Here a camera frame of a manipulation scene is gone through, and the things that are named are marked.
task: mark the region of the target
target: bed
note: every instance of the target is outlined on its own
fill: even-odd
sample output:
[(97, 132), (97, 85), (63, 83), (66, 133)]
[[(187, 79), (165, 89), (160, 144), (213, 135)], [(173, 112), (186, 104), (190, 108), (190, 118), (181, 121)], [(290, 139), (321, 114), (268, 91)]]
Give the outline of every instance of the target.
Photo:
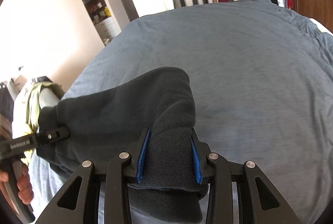
[[(332, 63), (333, 37), (269, 0), (197, 5), (132, 21), (64, 98), (161, 66), (183, 69), (199, 139), (229, 161), (256, 162), (302, 223), (311, 224), (333, 196)], [(38, 216), (63, 180), (36, 154), (29, 174)], [(204, 216), (207, 202), (208, 195), (200, 201)], [(163, 223), (136, 212), (132, 221)]]

